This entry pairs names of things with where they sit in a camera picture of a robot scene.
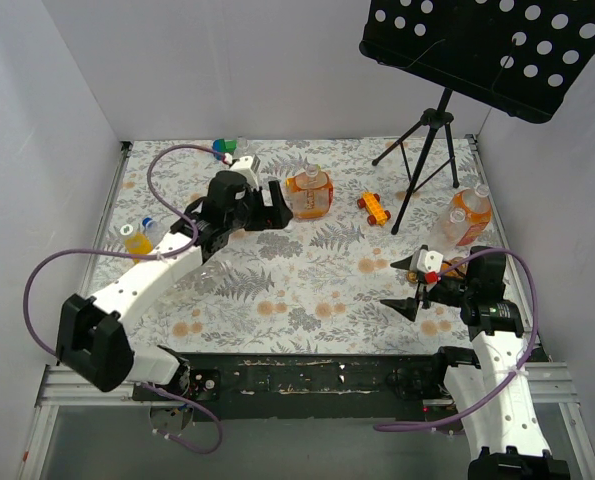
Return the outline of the orange label tea bottle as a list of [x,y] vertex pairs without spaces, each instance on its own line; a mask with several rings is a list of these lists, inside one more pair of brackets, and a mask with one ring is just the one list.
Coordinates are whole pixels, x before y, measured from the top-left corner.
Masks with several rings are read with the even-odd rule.
[[334,188],[329,175],[318,165],[309,165],[298,175],[287,178],[285,187],[295,218],[316,219],[329,212]]

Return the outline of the clear Pocari Sweat bottle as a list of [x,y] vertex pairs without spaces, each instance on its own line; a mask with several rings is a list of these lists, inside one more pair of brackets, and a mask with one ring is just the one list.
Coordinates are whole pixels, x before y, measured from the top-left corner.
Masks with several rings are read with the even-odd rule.
[[248,153],[249,151],[249,141],[245,137],[238,137],[236,141],[236,151],[235,153],[238,156],[242,156]]

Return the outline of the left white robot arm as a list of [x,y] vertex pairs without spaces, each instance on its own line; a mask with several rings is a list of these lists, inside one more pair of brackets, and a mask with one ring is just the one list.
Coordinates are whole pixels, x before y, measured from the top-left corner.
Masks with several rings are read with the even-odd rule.
[[218,172],[207,195],[186,208],[147,259],[90,297],[74,294],[64,302],[58,360],[102,392],[124,382],[153,383],[165,398],[182,398],[190,377],[181,357],[166,347],[132,344],[130,332],[163,293],[224,248],[233,232],[283,229],[292,217],[278,181],[255,188],[240,172]]

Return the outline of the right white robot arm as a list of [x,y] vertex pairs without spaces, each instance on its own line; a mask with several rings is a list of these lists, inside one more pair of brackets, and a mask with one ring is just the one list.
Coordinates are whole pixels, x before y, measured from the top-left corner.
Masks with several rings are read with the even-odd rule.
[[459,422],[468,440],[470,479],[568,479],[570,469],[554,458],[533,406],[525,368],[537,340],[526,330],[519,307],[505,299],[504,275],[512,252],[475,246],[466,258],[447,264],[422,246],[392,268],[414,273],[417,290],[385,306],[409,321],[435,303],[455,307],[467,326],[468,348],[443,347],[433,357],[431,389],[451,397],[457,412],[427,423],[379,424],[379,432],[420,432]]

